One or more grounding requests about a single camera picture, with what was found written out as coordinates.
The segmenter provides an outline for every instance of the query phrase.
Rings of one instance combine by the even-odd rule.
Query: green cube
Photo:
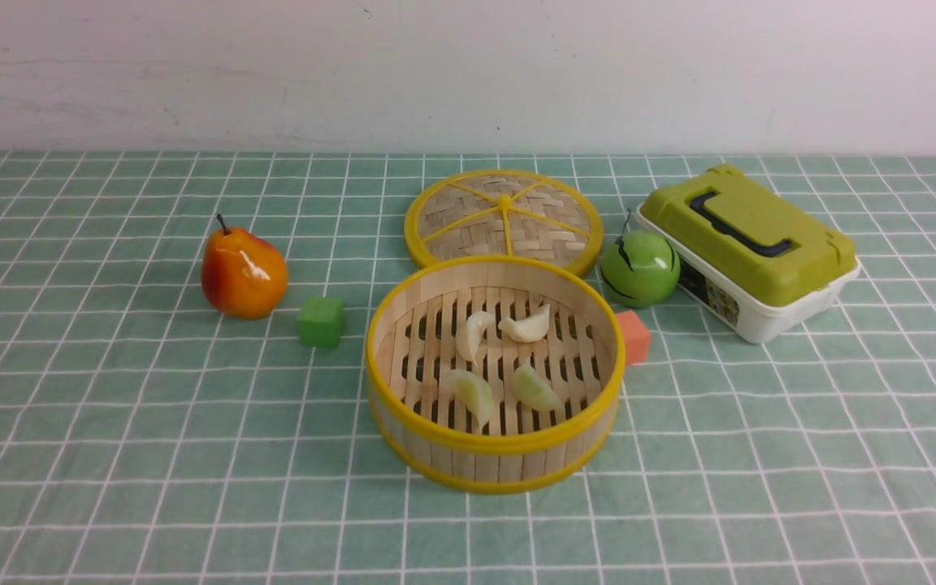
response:
[[[298,311],[298,340],[311,348],[334,348],[345,333],[341,299],[310,297]]]

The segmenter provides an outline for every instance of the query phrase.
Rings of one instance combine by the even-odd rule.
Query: label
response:
[[[686,289],[695,299],[705,304],[716,314],[721,315],[732,327],[739,325],[739,303],[723,288],[706,278],[701,271],[681,259],[681,276],[677,281],[680,288]]]

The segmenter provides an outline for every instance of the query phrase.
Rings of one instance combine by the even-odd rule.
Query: orange cube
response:
[[[635,363],[642,363],[649,357],[649,344],[652,341],[652,333],[645,327],[642,319],[634,311],[623,311],[616,314],[616,320],[620,322],[620,329],[623,331],[623,344],[627,354],[627,366],[634,366]]]

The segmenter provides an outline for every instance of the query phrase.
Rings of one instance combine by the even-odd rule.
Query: white wall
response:
[[[0,0],[0,148],[936,153],[936,1]]]

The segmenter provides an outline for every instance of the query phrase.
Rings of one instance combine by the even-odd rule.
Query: lunch box lid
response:
[[[727,163],[654,190],[639,211],[772,307],[825,288],[858,262],[850,237]]]

